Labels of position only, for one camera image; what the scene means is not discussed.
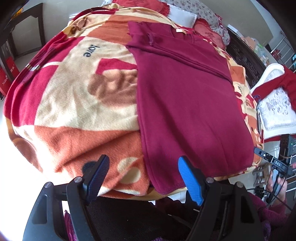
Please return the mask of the person's right hand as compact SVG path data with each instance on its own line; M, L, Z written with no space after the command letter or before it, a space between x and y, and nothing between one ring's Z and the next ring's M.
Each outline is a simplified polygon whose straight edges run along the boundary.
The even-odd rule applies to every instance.
M286 200L287 181L278 177L276 170L271 170L267 181L266 190L270 192L266 202L273 203L273 206L280 205Z

